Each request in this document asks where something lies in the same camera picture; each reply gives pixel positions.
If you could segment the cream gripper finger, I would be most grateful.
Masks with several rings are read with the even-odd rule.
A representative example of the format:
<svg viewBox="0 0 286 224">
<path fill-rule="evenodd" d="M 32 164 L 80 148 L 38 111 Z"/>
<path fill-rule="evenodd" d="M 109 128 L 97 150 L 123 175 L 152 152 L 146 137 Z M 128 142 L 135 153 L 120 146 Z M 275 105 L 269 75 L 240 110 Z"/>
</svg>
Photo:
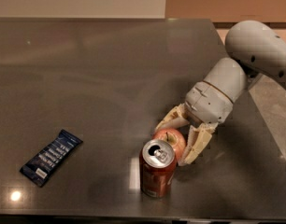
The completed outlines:
<svg viewBox="0 0 286 224">
<path fill-rule="evenodd" d="M 185 166 L 194 162 L 202 151 L 207 147 L 212 135 L 216 131 L 217 124 L 201 123 L 197 128 L 190 126 L 187 146 L 179 161 L 179 166 Z"/>
<path fill-rule="evenodd" d="M 174 106 L 164 118 L 157 124 L 154 131 L 158 132 L 162 129 L 178 129 L 189 125 L 188 115 L 184 104 Z"/>
</svg>

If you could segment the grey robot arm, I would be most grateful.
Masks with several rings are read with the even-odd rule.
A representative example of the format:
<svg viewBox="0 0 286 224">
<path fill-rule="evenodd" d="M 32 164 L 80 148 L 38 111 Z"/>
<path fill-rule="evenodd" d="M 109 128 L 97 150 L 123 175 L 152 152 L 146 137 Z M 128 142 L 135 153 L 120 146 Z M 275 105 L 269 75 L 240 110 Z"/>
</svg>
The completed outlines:
<svg viewBox="0 0 286 224">
<path fill-rule="evenodd" d="M 196 160 L 258 75 L 272 78 L 286 90 L 286 43 L 267 25 L 258 21 L 237 23 L 225 37 L 225 49 L 228 56 L 220 59 L 155 128 L 190 127 L 180 166 Z"/>
</svg>

